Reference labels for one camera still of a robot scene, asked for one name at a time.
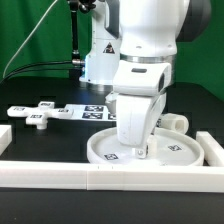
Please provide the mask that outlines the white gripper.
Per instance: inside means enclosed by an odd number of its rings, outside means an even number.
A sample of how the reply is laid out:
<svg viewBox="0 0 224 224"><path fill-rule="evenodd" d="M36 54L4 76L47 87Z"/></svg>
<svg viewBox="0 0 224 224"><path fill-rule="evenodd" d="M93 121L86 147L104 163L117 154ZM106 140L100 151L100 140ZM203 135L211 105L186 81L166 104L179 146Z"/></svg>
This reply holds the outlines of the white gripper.
<svg viewBox="0 0 224 224"><path fill-rule="evenodd" d="M113 80L116 100L117 136L134 147L136 158L146 158L146 140L166 103L166 88L172 80L170 63L143 64L120 61Z"/></svg>

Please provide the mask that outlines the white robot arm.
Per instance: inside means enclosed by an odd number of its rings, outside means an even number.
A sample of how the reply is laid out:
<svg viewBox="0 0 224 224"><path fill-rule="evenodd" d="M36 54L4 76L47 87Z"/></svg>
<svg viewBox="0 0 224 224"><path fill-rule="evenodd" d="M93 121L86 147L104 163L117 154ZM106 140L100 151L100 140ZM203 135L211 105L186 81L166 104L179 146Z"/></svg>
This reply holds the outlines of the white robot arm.
<svg viewBox="0 0 224 224"><path fill-rule="evenodd" d="M80 81L109 88L107 106L117 118L117 139L144 158L173 82L178 42L208 26L210 0L96 0L92 47Z"/></svg>

